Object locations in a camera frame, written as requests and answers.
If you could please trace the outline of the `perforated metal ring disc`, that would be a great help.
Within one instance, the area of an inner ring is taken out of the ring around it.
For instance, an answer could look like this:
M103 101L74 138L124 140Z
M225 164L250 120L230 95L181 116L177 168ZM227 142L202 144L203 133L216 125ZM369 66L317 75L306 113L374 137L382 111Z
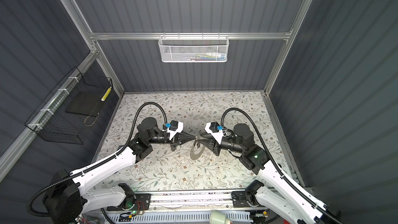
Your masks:
M198 160L198 158L203 154L205 146L195 141L190 149L190 158L192 160Z

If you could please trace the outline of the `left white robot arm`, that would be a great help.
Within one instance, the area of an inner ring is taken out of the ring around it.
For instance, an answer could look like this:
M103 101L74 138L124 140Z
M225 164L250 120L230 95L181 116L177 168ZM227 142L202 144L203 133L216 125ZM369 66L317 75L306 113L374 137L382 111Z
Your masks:
M136 215L145 208L134 191L126 183L110 189L95 190L94 186L116 172L133 166L146 158L152 144L169 144L172 150L196 139L183 130L183 123L171 121L162 128L155 118L145 118L138 132L125 149L119 149L108 157L70 173L72 179L48 190L43 198L49 216L55 224L70 224L89 211L115 207Z

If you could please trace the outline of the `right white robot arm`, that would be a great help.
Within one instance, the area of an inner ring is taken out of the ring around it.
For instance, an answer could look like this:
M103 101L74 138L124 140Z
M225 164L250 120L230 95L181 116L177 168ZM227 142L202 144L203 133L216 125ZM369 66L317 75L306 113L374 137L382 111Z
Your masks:
M240 163L258 176L245 189L249 205L268 207L290 224L341 223L339 213L333 213L272 161L264 148L255 143L248 125L240 123L228 130L217 122L209 122L205 131L201 144L216 155L221 150L238 152Z

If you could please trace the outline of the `pale green plastic object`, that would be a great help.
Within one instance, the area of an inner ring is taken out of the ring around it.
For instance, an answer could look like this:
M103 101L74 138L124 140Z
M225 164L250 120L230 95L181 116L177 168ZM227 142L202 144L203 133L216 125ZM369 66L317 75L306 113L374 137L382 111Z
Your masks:
M210 224L232 224L227 216L219 211L212 211L209 219Z

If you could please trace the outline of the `yellow marker pen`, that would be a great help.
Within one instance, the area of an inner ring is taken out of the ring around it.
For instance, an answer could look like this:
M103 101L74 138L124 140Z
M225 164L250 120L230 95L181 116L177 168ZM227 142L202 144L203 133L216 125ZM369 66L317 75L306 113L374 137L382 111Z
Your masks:
M111 91L112 91L112 87L109 87L109 88L105 91L105 93L104 93L103 96L101 97L101 101L102 101L102 102L104 102L104 101L107 99L107 97L109 96L109 94L111 93Z

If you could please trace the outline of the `black foam pad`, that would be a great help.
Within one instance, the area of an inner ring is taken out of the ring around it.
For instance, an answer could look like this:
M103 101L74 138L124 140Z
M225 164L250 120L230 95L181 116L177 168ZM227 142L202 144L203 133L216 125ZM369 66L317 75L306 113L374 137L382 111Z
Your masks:
M67 106L65 112L86 117L97 117L105 102L102 95L93 92L79 92Z

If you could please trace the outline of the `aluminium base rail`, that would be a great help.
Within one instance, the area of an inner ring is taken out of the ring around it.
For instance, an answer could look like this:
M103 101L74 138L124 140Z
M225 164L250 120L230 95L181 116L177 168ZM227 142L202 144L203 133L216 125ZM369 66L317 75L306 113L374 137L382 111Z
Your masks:
M199 211L264 211L265 206L256 207L234 199L232 193L243 189L208 189L136 192L137 198L146 205L145 213L199 212Z

